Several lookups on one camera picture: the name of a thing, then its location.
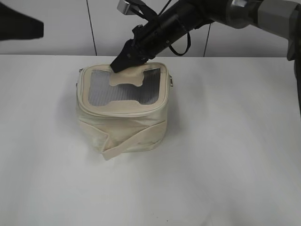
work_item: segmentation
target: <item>black object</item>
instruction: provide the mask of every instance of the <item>black object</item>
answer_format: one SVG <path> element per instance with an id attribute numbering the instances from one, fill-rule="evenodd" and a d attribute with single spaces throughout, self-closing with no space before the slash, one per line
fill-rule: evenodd
<path id="1" fill-rule="evenodd" d="M 301 112 L 301 11 L 299 8 L 298 20 L 295 29 L 295 76 L 297 79 L 297 89 L 299 98 L 299 107 Z"/>
<path id="2" fill-rule="evenodd" d="M 198 0 L 179 0 L 162 15 L 149 19 L 145 26 L 135 27 L 134 39 L 126 42 L 121 54 L 111 64 L 113 71 L 118 73 L 128 67 L 142 65 L 189 31 L 212 23 L 198 2 Z"/>
<path id="3" fill-rule="evenodd" d="M 43 36 L 43 22 L 0 3 L 0 40 L 31 40 Z"/>

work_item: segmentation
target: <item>black cable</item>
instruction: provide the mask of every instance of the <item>black cable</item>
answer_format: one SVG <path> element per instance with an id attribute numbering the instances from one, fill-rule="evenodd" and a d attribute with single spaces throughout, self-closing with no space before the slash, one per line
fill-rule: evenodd
<path id="1" fill-rule="evenodd" d="M 95 44 L 95 38 L 94 38 L 94 32 L 93 32 L 93 27 L 92 27 L 92 21 L 91 21 L 90 8 L 89 8 L 88 0 L 86 0 L 86 2 L 87 2 L 88 15 L 89 15 L 89 20 L 90 20 L 90 27 L 91 27 L 91 33 L 92 33 L 92 38 L 93 38 L 95 56 L 97 56 L 97 50 L 96 50 L 96 44 Z"/>
<path id="2" fill-rule="evenodd" d="M 187 33 L 187 48 L 184 53 L 178 53 L 172 46 L 169 46 L 169 49 L 178 57 L 182 57 L 188 52 L 190 47 L 191 47 L 191 37 L 190 37 L 190 33 Z"/>
<path id="3" fill-rule="evenodd" d="M 142 19 L 145 19 L 145 20 L 146 20 L 145 15 L 143 15 L 142 13 L 140 13 L 139 11 L 137 11 L 136 9 L 132 8 L 131 11 L 132 11 L 133 13 L 135 13 L 137 16 L 141 17 Z"/>
<path id="4" fill-rule="evenodd" d="M 206 56 L 206 51 L 207 51 L 207 45 L 208 45 L 209 36 L 210 36 L 211 25 L 212 25 L 212 24 L 209 25 L 208 35 L 207 35 L 207 40 L 206 40 L 206 45 L 205 45 L 205 50 L 204 50 L 204 55 L 203 55 L 203 57 Z"/>
<path id="5" fill-rule="evenodd" d="M 159 16 L 165 11 L 165 9 L 167 8 L 167 6 L 170 4 L 172 0 L 168 0 L 167 4 L 163 7 L 163 9 L 161 10 L 161 12 L 159 13 Z"/>

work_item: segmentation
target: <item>white table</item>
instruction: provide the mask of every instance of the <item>white table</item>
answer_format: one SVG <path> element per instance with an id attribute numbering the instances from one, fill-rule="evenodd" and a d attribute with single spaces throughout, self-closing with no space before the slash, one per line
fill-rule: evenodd
<path id="1" fill-rule="evenodd" d="M 174 77 L 154 151 L 111 161 L 77 126 L 80 68 L 0 56 L 1 226 L 299 226 L 301 122 L 284 58 L 156 58 Z"/>

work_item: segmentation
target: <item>cream bag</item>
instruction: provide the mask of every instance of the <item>cream bag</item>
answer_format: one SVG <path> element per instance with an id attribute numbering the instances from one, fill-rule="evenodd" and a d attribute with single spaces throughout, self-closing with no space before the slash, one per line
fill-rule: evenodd
<path id="1" fill-rule="evenodd" d="M 151 150 L 166 131 L 171 85 L 168 70 L 160 63 L 120 73 L 109 65 L 82 69 L 77 84 L 80 126 L 106 160 Z"/>

